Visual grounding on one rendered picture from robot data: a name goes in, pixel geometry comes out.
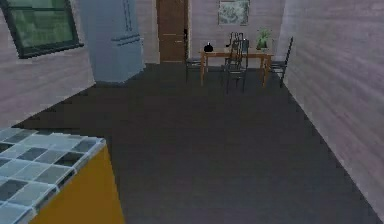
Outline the brown wooden room door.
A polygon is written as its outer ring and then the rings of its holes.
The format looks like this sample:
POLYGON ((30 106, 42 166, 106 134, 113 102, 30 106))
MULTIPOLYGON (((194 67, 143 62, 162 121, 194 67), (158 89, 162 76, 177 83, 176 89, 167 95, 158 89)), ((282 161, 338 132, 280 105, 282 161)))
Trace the brown wooden room door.
POLYGON ((161 62, 185 60, 186 0, 156 0, 161 62))

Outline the dark framed window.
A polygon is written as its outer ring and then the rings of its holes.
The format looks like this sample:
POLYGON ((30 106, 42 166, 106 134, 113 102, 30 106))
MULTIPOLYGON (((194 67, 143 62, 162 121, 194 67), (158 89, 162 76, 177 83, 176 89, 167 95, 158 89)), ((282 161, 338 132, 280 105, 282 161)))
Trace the dark framed window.
POLYGON ((81 48, 70 0, 0 0, 19 59, 81 48))

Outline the yellow tiled top counter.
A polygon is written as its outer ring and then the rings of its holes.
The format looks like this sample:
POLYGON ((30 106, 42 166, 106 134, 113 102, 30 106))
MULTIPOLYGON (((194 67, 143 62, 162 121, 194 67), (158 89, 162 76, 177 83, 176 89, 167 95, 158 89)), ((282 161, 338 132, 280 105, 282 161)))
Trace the yellow tiled top counter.
POLYGON ((126 224, 106 140, 0 128, 0 224, 126 224))

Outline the wooden dining table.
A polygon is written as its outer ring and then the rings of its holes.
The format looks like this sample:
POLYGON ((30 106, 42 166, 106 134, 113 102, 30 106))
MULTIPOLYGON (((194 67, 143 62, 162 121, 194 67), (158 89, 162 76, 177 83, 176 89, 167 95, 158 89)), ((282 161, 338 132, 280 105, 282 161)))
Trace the wooden dining table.
MULTIPOLYGON (((206 68, 208 67, 208 62, 210 58, 231 58, 236 54, 236 52, 231 52, 229 48, 215 48, 212 52, 205 52, 204 50, 200 50, 199 53, 200 53, 200 85, 201 86, 204 85, 206 68)), ((270 65, 272 62, 273 54, 251 48, 247 54, 243 54, 243 57, 245 59, 260 60, 262 86, 265 86, 267 78, 269 76, 270 65)))

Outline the grey fridge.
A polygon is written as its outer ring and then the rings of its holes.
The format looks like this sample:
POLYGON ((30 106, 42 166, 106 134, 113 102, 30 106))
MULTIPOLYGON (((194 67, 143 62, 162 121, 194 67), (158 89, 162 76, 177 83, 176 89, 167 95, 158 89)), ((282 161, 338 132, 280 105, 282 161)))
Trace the grey fridge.
POLYGON ((144 69, 136 1, 129 2, 131 32, 126 31, 122 0, 79 0, 82 29, 96 82, 125 82, 144 69))

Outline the black slatted chair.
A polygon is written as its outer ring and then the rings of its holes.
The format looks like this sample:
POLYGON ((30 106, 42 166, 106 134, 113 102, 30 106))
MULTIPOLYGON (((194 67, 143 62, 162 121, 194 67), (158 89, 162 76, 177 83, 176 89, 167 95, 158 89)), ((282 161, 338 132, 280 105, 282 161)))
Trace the black slatted chair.
POLYGON ((191 71, 200 72, 200 67, 201 67, 201 58, 200 57, 187 58, 185 60, 186 80, 189 79, 189 73, 191 71))
POLYGON ((243 33, 242 32, 231 32, 229 34, 229 43, 226 45, 229 47, 239 47, 243 42, 243 33))
POLYGON ((226 80, 226 92, 229 92, 231 80, 235 81, 235 86, 238 86, 238 82, 242 81, 242 90, 245 90, 248 59, 245 59, 243 54, 247 54, 249 51, 249 41, 243 39, 241 46, 231 47, 230 50, 231 52, 236 52, 236 54, 231 58, 227 58, 223 65, 224 78, 226 80))
POLYGON ((288 50, 283 61, 272 61, 270 65, 270 71, 277 74, 280 78, 280 87, 283 87, 286 69, 290 58, 294 38, 291 37, 289 41, 288 50))

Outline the green houseplant in pot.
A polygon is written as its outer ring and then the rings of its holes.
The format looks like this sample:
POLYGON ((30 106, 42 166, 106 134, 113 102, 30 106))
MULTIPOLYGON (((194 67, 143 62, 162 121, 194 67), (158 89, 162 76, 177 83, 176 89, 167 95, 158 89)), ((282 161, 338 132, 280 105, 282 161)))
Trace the green houseplant in pot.
POLYGON ((260 29, 259 30, 259 37, 257 39, 257 50, 264 50, 266 51, 268 49, 268 40, 271 36, 272 30, 271 29, 260 29))

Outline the framed green wall picture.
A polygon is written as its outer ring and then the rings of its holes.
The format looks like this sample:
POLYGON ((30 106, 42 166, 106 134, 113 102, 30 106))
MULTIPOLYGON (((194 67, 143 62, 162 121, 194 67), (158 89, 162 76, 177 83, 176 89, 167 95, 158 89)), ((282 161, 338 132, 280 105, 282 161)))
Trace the framed green wall picture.
POLYGON ((250 0, 220 0, 218 8, 219 25, 248 24, 250 0))

